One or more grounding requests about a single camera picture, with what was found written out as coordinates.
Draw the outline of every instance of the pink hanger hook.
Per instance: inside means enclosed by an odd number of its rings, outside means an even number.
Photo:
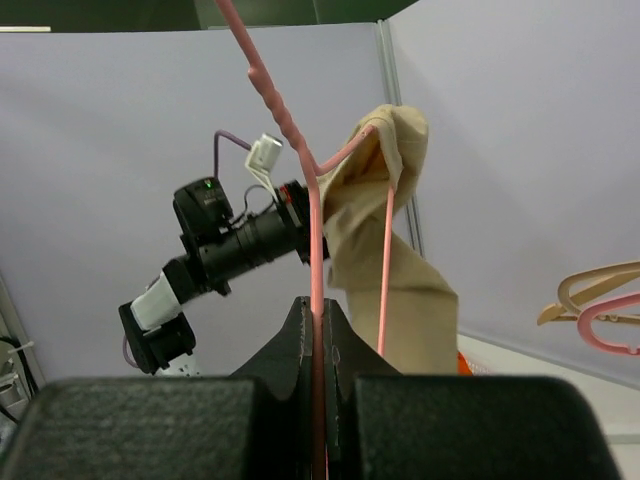
[[[312,441],[312,470],[313,478],[324,479],[327,475],[326,449],[325,449],[325,398],[324,398],[324,343],[323,343],[323,318],[324,313],[324,279],[323,279],[323,255],[322,255],[322,204],[320,201],[320,189],[317,177],[330,172],[345,160],[356,147],[371,133],[375,127],[368,125],[358,135],[354,136],[338,153],[325,164],[318,165],[307,146],[307,142],[296,126],[291,113],[287,109],[282,96],[276,89],[267,67],[264,65],[260,54],[256,49],[244,22],[238,15],[231,0],[215,0],[222,16],[227,21],[231,33],[238,46],[249,62],[248,76],[253,87],[262,97],[265,105],[271,112],[273,119],[280,127],[282,135],[289,145],[296,151],[302,167],[302,173],[309,190],[309,210],[311,217],[311,313],[313,316],[313,342],[312,342],[312,377],[311,377],[311,409],[313,424]],[[389,204],[387,207],[387,221],[385,225],[385,249],[382,291],[380,295],[380,330],[384,335],[386,324],[387,297],[389,287],[389,263],[391,261],[391,233],[392,210],[395,192],[389,188]],[[384,350],[384,337],[379,341],[379,347]]]
[[[640,348],[633,348],[624,343],[609,343],[593,332],[592,322],[598,316],[611,310],[640,305],[640,292],[628,293],[594,303],[585,308],[578,316],[578,333],[585,343],[596,350],[615,355],[640,356]]]

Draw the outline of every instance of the plastic hanger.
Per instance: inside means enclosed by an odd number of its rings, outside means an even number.
[[[311,314],[313,316],[313,342],[312,342],[312,376],[311,376],[311,409],[313,425],[313,478],[325,478],[326,472],[326,450],[325,450],[325,398],[324,398],[324,347],[323,347],[323,310],[324,310],[324,279],[323,279],[323,252],[322,252],[322,205],[320,203],[320,190],[318,178],[335,167],[347,158],[356,147],[368,135],[375,130],[373,126],[362,129],[359,135],[355,136],[338,153],[330,158],[323,165],[318,165],[313,158],[307,142],[291,117],[282,96],[273,84],[269,71],[265,66],[258,50],[256,49],[244,22],[238,15],[238,11],[233,6],[231,0],[215,0],[220,13],[229,25],[231,33],[242,53],[244,53],[248,63],[248,77],[255,90],[262,97],[265,106],[271,112],[280,132],[289,142],[291,148],[298,154],[300,166],[307,182],[309,190],[309,206],[311,216]],[[383,255],[382,291],[380,295],[380,331],[384,335],[385,316],[387,305],[387,289],[389,264],[391,259],[391,230],[392,215],[389,213],[393,209],[393,199],[395,192],[393,187],[389,187],[387,197],[387,218],[385,225],[385,241]],[[384,336],[379,339],[378,347],[384,350]]]
[[[640,305],[640,292],[629,293],[619,297],[602,300],[587,307],[578,317],[578,333],[585,343],[597,350],[615,355],[640,356],[639,347],[631,347],[624,343],[609,343],[593,332],[592,322],[598,316],[611,310]]]
[[[563,293],[562,298],[561,294],[558,293],[558,298],[560,299],[559,303],[552,303],[551,305],[548,305],[538,316],[537,324],[544,325],[548,322],[577,321],[578,314],[580,313],[579,307],[581,305],[589,303],[592,300],[615,290],[616,288],[640,278],[640,266],[637,270],[625,271],[625,273],[615,273],[624,270],[626,266],[636,264],[640,265],[640,262],[630,262],[603,267],[604,269],[610,269],[607,271],[614,272],[609,275],[603,274],[603,268],[597,268],[567,277],[561,283]],[[597,278],[597,280],[590,285],[577,290],[575,293],[569,294],[568,291],[564,292],[565,288],[571,289],[574,284],[593,278]],[[573,315],[564,315],[566,312],[573,313]],[[597,317],[597,320],[629,325],[640,325],[640,316],[636,315],[600,315]]]
[[[575,275],[571,275],[570,277],[565,278],[560,283],[560,285],[558,286],[558,299],[560,300],[560,303],[563,305],[563,307],[567,309],[567,311],[578,315],[578,333],[587,343],[587,345],[602,352],[613,353],[617,355],[640,355],[640,352],[637,348],[632,348],[621,343],[609,343],[602,340],[600,337],[596,336],[592,328],[593,320],[601,317],[607,312],[640,305],[640,292],[622,295],[608,300],[602,300],[600,302],[594,303],[593,305],[590,305],[583,312],[580,311],[580,308],[576,304],[575,299],[570,295],[571,286],[578,282],[590,280],[594,277],[601,276],[611,278],[624,275],[625,277],[623,278],[629,278],[631,274],[637,275],[639,271],[640,262],[620,263],[617,265],[609,265],[606,267],[596,268],[594,270],[588,270],[586,272],[576,273]],[[624,323],[637,324],[638,322],[640,322],[640,317],[638,315],[608,314],[605,316],[608,316],[612,319],[615,318],[618,322],[620,322],[621,320]]]

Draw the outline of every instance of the white wall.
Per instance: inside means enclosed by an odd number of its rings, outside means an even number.
[[[639,390],[462,335],[458,347],[494,374],[549,375],[572,383],[591,404],[624,478],[640,478]]]
[[[430,120],[417,199],[461,332],[638,388],[638,358],[536,318],[567,275],[638,256],[639,18],[635,0],[423,0],[389,21],[402,101]]]

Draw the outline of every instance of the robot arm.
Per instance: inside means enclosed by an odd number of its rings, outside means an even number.
[[[220,182],[204,178],[174,194],[186,254],[170,260],[147,290],[119,308],[133,358],[144,373],[197,376],[195,335],[182,307],[205,293],[226,296],[228,281],[293,250],[309,263],[306,187],[275,190],[261,213],[233,218]],[[325,245],[325,258],[328,253]]]

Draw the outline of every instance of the fabric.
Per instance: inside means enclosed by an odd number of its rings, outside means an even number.
[[[415,108],[382,105],[349,140],[369,124],[376,132],[319,184],[332,259],[328,283],[346,292],[355,332],[376,348],[389,183],[396,189],[395,214],[415,191],[428,125]],[[403,373],[458,373],[456,293],[395,234],[391,252],[386,360]]]

